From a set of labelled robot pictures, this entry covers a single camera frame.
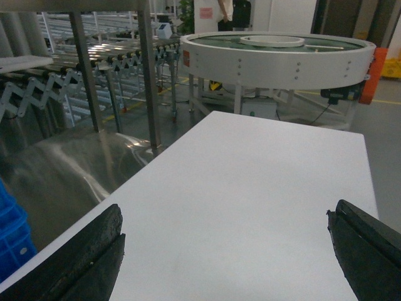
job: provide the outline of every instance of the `blue plastic crate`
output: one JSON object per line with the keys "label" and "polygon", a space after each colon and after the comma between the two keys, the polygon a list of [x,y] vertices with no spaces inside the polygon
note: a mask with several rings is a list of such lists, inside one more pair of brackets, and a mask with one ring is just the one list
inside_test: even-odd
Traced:
{"label": "blue plastic crate", "polygon": [[27,217],[0,180],[0,282],[36,254]]}

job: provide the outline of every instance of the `red sign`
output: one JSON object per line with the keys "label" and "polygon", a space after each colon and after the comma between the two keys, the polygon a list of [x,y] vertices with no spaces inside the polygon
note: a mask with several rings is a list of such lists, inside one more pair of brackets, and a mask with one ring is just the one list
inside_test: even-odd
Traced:
{"label": "red sign", "polygon": [[182,52],[182,59],[183,59],[184,65],[187,66],[187,67],[189,67],[189,65],[190,65],[189,51],[184,50],[184,51]]}
{"label": "red sign", "polygon": [[200,8],[199,17],[201,19],[213,19],[213,8]]}

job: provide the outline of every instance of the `green plant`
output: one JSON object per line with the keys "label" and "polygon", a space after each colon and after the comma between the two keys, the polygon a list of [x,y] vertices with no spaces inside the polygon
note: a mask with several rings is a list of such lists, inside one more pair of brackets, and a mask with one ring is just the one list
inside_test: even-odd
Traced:
{"label": "green plant", "polygon": [[181,34],[195,33],[194,0],[180,0],[179,15],[182,24],[178,30]]}

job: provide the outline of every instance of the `yellow crate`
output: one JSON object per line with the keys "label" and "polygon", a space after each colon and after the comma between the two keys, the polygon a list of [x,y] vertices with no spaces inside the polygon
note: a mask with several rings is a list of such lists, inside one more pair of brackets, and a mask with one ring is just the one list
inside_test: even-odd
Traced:
{"label": "yellow crate", "polygon": [[401,61],[397,61],[396,59],[386,60],[383,66],[382,76],[401,78]]}

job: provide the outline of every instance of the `white tabletop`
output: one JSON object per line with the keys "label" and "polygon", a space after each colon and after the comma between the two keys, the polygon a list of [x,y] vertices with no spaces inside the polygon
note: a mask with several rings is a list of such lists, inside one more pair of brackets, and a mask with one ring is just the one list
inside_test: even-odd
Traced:
{"label": "white tabletop", "polygon": [[357,300],[327,230],[341,198],[377,217],[362,135],[213,112],[0,291],[118,203],[110,300]]}

